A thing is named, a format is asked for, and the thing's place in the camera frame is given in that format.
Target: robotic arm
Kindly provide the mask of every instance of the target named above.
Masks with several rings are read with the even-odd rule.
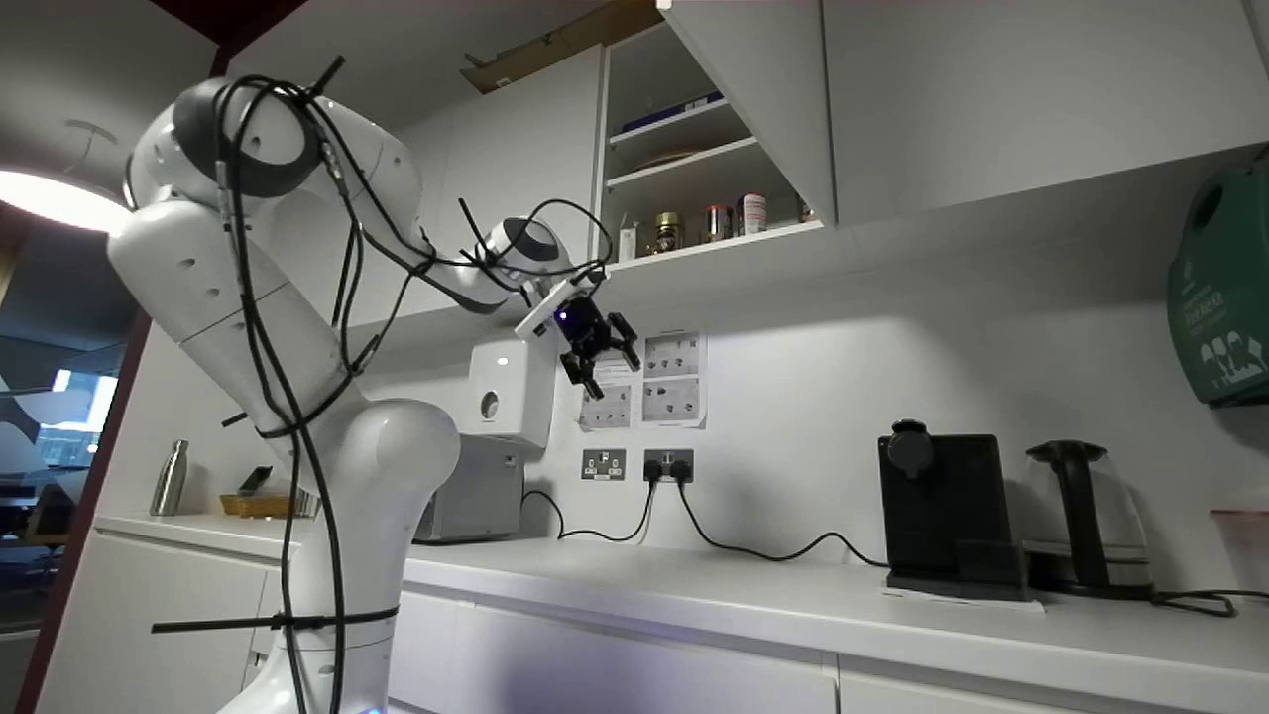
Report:
[[[133,218],[112,232],[105,253],[138,305],[298,465],[293,483],[321,494],[321,519],[298,555],[281,555],[285,604],[271,662],[227,714],[386,704],[407,540],[460,458],[441,407],[355,391],[371,346],[349,357],[342,323],[257,249],[253,218],[298,189],[342,202],[353,241],[456,305],[523,305],[515,333],[559,333],[576,384],[598,391],[592,368],[605,350],[639,368],[634,330],[592,300],[602,261],[569,267],[536,212],[503,218],[465,257],[442,257],[405,230],[415,175],[375,124],[275,80],[207,80],[179,93],[129,153]]]

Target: electrical outlet panel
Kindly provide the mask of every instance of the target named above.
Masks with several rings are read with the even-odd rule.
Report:
[[[703,341],[692,333],[645,335],[643,378],[696,374]]]
[[[584,481],[626,481],[626,448],[584,448]]]
[[[584,391],[580,427],[631,427],[631,384],[602,384],[598,400]]]
[[[688,483],[696,474],[688,448],[645,448],[643,453],[643,481],[678,481]]]
[[[703,419],[703,382],[643,382],[643,419],[650,425],[692,425]]]

